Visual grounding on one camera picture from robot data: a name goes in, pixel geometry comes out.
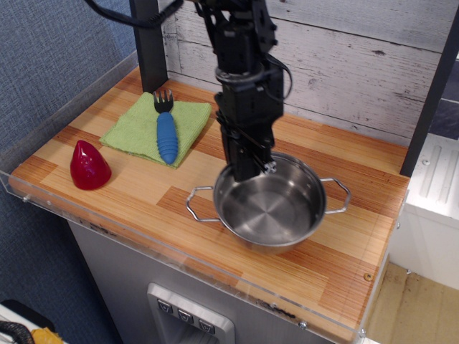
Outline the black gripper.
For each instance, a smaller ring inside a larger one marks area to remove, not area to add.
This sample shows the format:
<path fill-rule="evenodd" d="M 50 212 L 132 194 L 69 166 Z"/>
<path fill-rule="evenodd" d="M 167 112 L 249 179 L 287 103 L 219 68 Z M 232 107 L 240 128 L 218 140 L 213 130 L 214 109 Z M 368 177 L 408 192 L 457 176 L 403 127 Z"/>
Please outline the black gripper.
<path fill-rule="evenodd" d="M 232 74 L 217 68 L 215 74 L 222 84 L 215 96 L 222 145 L 235 180 L 270 173 L 272 126 L 283 115 L 283 71 L 259 66 L 252 73 Z M 244 138 L 235 140 L 233 132 Z"/>

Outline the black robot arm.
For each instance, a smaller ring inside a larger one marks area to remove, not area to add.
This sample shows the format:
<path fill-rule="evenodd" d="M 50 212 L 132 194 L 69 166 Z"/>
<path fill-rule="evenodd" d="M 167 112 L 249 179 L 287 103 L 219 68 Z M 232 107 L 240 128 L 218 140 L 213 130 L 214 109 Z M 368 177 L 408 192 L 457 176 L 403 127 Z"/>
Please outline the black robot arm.
<path fill-rule="evenodd" d="M 273 123 L 283 115 L 286 66 L 270 55 L 277 27 L 264 1 L 195 1 L 217 57 L 214 99 L 227 164 L 237 182 L 273 173 Z"/>

